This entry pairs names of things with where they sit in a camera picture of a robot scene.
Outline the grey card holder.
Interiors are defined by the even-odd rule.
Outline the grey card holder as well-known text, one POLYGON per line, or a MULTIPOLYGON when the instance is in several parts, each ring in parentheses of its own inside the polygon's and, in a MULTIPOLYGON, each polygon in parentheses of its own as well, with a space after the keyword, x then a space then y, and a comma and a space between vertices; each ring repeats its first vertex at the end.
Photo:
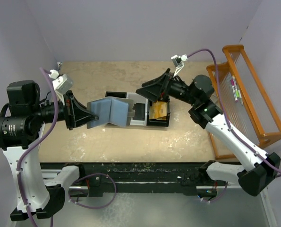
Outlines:
POLYGON ((129 126, 135 116, 133 106, 133 99, 112 96, 88 102, 87 110, 95 114, 98 119, 88 122, 87 129, 109 123, 119 127, 129 126))

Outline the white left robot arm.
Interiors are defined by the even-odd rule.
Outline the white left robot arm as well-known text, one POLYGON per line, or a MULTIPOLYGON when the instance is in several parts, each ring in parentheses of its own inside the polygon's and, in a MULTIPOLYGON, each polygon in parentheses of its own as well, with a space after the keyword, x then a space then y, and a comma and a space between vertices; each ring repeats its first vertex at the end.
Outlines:
POLYGON ((40 102, 40 88, 32 80, 7 87, 9 101, 0 112, 0 148, 8 160, 17 192, 17 207, 12 221, 52 218, 59 212, 74 183, 82 185, 86 173, 81 165, 67 165, 52 179, 44 181, 39 161, 39 144, 44 137, 42 125, 64 121, 70 130, 96 121, 98 116, 78 102, 72 91, 65 93, 64 103, 40 102))

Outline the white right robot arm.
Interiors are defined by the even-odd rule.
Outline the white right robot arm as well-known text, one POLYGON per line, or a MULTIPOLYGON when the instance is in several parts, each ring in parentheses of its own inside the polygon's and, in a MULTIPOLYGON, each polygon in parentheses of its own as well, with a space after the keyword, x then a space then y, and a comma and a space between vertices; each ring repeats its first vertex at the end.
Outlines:
POLYGON ((239 160, 239 165, 207 162, 199 173, 202 184, 237 183, 247 194, 257 196, 277 176, 280 157, 259 148, 228 120, 211 100, 214 88, 208 76, 197 75, 187 85, 167 69, 161 76, 143 83, 136 93, 154 103, 171 96, 190 104, 188 113, 194 123, 222 141, 239 160))

